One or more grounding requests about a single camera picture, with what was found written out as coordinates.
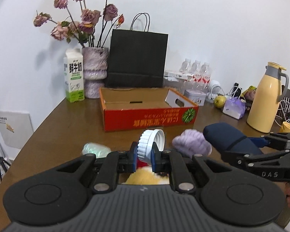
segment wooden table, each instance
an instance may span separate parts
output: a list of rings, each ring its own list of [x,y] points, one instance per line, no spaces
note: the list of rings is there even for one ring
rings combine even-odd
[[[248,137],[260,136],[260,132],[246,124],[246,119],[247,115],[238,121],[222,114],[212,104],[206,103],[200,107],[194,126],[163,128],[166,147],[170,147],[173,138],[185,129],[195,128],[203,131],[205,126],[217,122],[229,123]],[[272,130],[278,129],[279,126],[274,124]],[[103,144],[113,151],[128,150],[133,141],[139,140],[143,131],[144,129],[138,129],[106,133],[103,130],[99,100],[86,99],[69,103],[64,99],[34,132],[0,184],[0,231],[10,223],[2,204],[3,194],[9,186],[80,156],[84,144],[88,142]],[[220,160],[220,155],[215,149],[211,157]]]

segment purple yarn ball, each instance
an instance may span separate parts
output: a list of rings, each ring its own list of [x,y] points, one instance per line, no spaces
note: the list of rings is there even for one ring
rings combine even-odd
[[[208,156],[212,152],[212,145],[204,138],[203,133],[194,129],[185,130],[180,136],[173,139],[172,144],[190,158],[194,154]]]

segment pink marbled vase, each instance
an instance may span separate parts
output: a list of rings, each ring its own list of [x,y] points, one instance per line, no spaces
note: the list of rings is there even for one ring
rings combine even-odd
[[[108,48],[106,47],[83,48],[86,98],[99,97],[99,88],[103,86],[102,79],[107,76],[107,55]]]
[[[96,71],[107,69],[106,47],[85,47],[83,48],[84,70]]]

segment black paper bag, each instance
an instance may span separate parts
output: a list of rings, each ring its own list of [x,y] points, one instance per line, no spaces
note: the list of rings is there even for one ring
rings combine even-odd
[[[162,87],[168,35],[113,30],[106,87]]]

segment white wall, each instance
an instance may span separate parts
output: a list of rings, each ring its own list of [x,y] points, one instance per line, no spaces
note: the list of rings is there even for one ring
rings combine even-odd
[[[103,10],[104,0],[86,1]],[[122,28],[128,29],[137,13],[148,12],[150,31],[169,34],[167,69],[179,69],[184,58],[209,62],[225,91],[234,82],[257,85],[268,61],[285,66],[290,76],[290,0],[111,2],[124,13]],[[69,6],[76,19],[78,4]],[[52,23],[33,27],[36,10],[55,21],[68,16],[53,8],[53,0],[0,0],[0,110],[29,112],[34,129],[65,96],[62,58],[68,47],[49,36]]]

